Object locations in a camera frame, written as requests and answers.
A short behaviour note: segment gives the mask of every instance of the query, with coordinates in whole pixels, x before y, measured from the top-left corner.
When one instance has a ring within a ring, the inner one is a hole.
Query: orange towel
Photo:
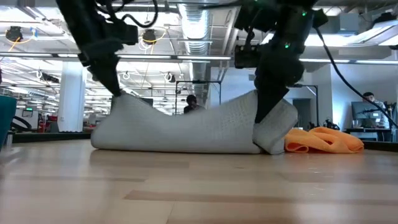
[[[364,149],[357,137],[329,128],[315,128],[309,132],[292,129],[285,137],[285,150],[308,153],[317,151],[330,153],[358,153]]]

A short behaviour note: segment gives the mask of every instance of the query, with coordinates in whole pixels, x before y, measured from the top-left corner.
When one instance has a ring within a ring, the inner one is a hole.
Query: computer monitor
[[[368,102],[352,102],[353,120],[358,120],[364,128],[376,128],[380,122],[381,111]]]
[[[352,102],[353,119],[381,119],[381,111],[368,102]]]

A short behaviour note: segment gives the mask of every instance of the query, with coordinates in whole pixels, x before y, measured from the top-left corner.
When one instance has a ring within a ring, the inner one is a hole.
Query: man
[[[187,96],[188,106],[184,108],[184,114],[187,114],[194,110],[204,109],[203,107],[197,104],[197,98],[194,95]]]
[[[384,105],[383,102],[378,101],[377,99],[375,99],[374,94],[371,92],[366,92],[363,94],[363,96],[368,99],[369,101],[379,105],[382,109],[386,110],[386,106]],[[378,122],[377,124],[378,128],[390,128],[390,124],[389,124],[389,120],[386,117],[386,115],[384,115],[383,113],[381,114],[381,119],[380,122]]]

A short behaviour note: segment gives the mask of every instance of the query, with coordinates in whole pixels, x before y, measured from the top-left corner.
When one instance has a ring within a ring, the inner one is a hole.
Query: pillar
[[[64,62],[62,67],[58,127],[60,132],[82,132],[87,71],[79,62]]]

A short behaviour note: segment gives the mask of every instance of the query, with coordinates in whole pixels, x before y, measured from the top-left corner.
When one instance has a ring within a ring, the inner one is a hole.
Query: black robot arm
[[[246,44],[236,46],[235,67],[256,67],[258,107],[256,123],[260,123],[297,83],[304,73],[299,60],[312,27],[328,22],[322,10],[314,11],[316,0],[238,1],[243,5],[235,28],[248,32]],[[273,31],[269,43],[252,46],[253,30]]]
[[[123,0],[123,5],[133,0]],[[248,32],[245,46],[237,46],[235,66],[237,68],[257,67],[255,86],[258,91],[256,122],[265,116],[283,99],[287,88],[298,82],[304,72],[299,60],[305,48],[312,27],[327,22],[323,11],[313,11],[317,0],[238,0],[227,5],[206,6],[204,9],[242,6],[235,28]],[[119,58],[115,52],[123,49],[123,44],[138,43],[136,26],[127,25],[118,19],[112,8],[112,0],[57,0],[70,32],[81,51],[80,61],[114,95],[121,94],[116,73]],[[108,13],[107,20],[98,10]],[[274,31],[271,41],[253,47],[250,41],[253,30]]]
[[[114,96],[119,96],[121,92],[116,73],[119,58],[115,52],[122,50],[123,44],[138,43],[138,29],[118,19],[111,3],[111,0],[57,0],[81,52],[81,63]],[[99,5],[106,6],[107,11]],[[109,13],[110,18],[105,19],[98,14],[98,10]]]

